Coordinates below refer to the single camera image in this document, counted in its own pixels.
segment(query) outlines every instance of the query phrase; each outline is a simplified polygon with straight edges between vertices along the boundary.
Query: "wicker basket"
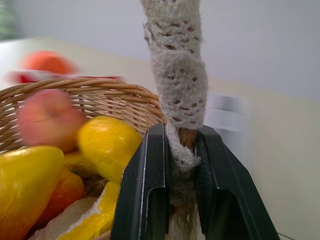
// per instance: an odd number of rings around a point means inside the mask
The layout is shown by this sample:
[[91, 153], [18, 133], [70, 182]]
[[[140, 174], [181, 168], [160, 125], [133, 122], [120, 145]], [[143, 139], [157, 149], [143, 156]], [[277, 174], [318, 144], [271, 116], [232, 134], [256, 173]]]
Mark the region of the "wicker basket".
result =
[[[110, 116], [134, 127], [142, 136], [151, 126], [165, 122], [158, 96], [149, 90], [126, 84], [118, 78], [83, 77], [26, 83], [0, 91], [0, 151], [23, 147], [17, 131], [17, 109], [27, 97], [43, 89], [61, 89], [88, 118]], [[99, 239], [109, 239], [108, 234]]]

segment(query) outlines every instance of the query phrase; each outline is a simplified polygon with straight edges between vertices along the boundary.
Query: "table surface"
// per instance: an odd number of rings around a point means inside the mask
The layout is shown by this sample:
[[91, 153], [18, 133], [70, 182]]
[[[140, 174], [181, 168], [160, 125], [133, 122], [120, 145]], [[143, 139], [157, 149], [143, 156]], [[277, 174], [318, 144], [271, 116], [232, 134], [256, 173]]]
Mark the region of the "table surface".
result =
[[[150, 64], [60, 40], [39, 37], [0, 43], [0, 89], [8, 71], [33, 51], [56, 51], [82, 74], [123, 76], [156, 91]], [[245, 166], [278, 232], [320, 239], [320, 103], [211, 78], [209, 89], [249, 102], [249, 160]]]

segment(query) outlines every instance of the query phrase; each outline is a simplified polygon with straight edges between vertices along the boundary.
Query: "lemon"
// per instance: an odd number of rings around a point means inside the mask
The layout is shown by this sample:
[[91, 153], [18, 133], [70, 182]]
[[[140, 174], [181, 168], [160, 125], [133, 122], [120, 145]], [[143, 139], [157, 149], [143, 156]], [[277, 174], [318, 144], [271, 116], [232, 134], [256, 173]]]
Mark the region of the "lemon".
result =
[[120, 183], [124, 169], [142, 141], [138, 132], [125, 122], [97, 116], [82, 126], [78, 147], [109, 181]]
[[112, 227], [120, 185], [108, 182], [92, 208], [57, 240], [94, 240]]
[[92, 177], [97, 174], [97, 170], [93, 163], [79, 151], [64, 154], [64, 164], [73, 173], [82, 178]]
[[21, 240], [47, 207], [64, 166], [63, 152], [35, 146], [0, 155], [1, 239]]

